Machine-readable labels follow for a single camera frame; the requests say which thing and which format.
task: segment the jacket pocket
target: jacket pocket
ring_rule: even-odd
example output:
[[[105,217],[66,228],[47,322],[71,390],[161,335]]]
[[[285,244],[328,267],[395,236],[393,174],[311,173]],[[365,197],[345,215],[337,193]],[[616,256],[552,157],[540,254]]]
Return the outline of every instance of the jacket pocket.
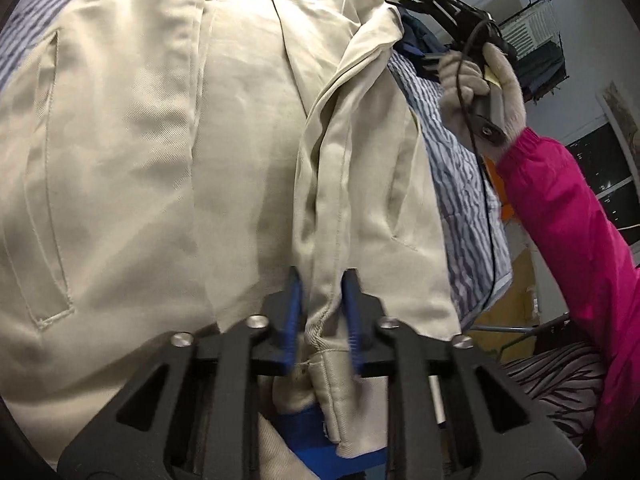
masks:
[[[414,250],[423,243],[420,223],[426,213],[426,187],[430,185],[428,171],[419,122],[407,110],[389,190],[387,220],[394,239]]]
[[[59,40],[58,31],[46,37],[39,63],[28,69],[37,70],[33,107],[19,113],[33,114],[34,128],[31,132],[14,132],[29,139],[24,141],[28,143],[26,161],[23,159],[24,169],[18,172],[22,177],[8,184],[9,200],[1,213],[8,256],[31,319],[41,329],[72,311],[47,181],[49,118],[54,105]]]

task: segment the striped fabric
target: striped fabric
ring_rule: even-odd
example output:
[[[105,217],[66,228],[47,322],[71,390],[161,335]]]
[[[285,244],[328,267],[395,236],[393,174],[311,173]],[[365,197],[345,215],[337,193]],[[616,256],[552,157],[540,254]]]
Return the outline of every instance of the striped fabric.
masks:
[[[20,0],[0,31],[0,91],[70,0]]]
[[[604,388],[607,369],[600,353],[588,343],[576,343],[514,361],[504,368],[579,446],[593,424]]]
[[[468,328],[491,294],[492,283],[489,231],[478,165],[473,154],[442,125],[440,85],[418,77],[414,66],[395,51],[388,67],[422,124],[442,217],[451,299],[463,329]],[[500,221],[500,203],[489,185],[488,192],[496,256],[496,283],[488,303],[491,306],[511,285],[512,269]]]
[[[0,31],[0,91],[69,1],[20,0]],[[480,314],[491,288],[491,256],[478,168],[473,156],[442,126],[439,86],[418,78],[412,65],[396,52],[389,68],[422,121],[443,219],[452,300],[462,326],[468,327]],[[497,256],[497,281],[489,303],[493,304],[511,283],[511,263],[493,193],[490,205]]]

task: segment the window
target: window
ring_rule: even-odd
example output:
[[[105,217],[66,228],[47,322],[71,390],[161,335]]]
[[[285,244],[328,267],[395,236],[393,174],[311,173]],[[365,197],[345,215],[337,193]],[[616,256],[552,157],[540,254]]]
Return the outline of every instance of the window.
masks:
[[[587,184],[616,228],[640,224],[640,202],[625,153],[611,124],[567,146]],[[640,240],[640,229],[622,231],[626,243]]]

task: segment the silver screw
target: silver screw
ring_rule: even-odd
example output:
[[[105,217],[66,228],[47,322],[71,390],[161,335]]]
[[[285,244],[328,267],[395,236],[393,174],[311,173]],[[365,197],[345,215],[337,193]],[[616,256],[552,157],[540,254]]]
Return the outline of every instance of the silver screw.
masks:
[[[455,346],[455,348],[459,348],[461,350],[474,347],[474,340],[471,339],[468,335],[459,334],[457,336],[454,336],[451,340],[451,343],[453,346]]]
[[[385,330],[390,330],[392,328],[398,328],[400,322],[395,317],[383,316],[378,320],[378,326]]]
[[[255,315],[255,316],[249,316],[246,319],[246,325],[249,328],[264,328],[269,324],[269,318],[266,316],[260,316],[260,315]]]
[[[176,332],[171,336],[171,344],[178,348],[191,346],[193,344],[193,335],[188,332]]]

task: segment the elastic cuff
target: elastic cuff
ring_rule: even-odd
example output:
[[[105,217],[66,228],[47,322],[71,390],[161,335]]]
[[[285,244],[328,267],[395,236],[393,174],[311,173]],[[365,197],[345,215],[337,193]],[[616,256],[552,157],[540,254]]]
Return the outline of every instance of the elastic cuff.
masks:
[[[522,163],[522,160],[533,153],[540,141],[540,137],[538,137],[531,128],[525,128],[518,136],[516,142],[514,142],[500,158],[500,161],[496,165],[498,175],[502,178],[506,178],[516,170],[516,168]]]

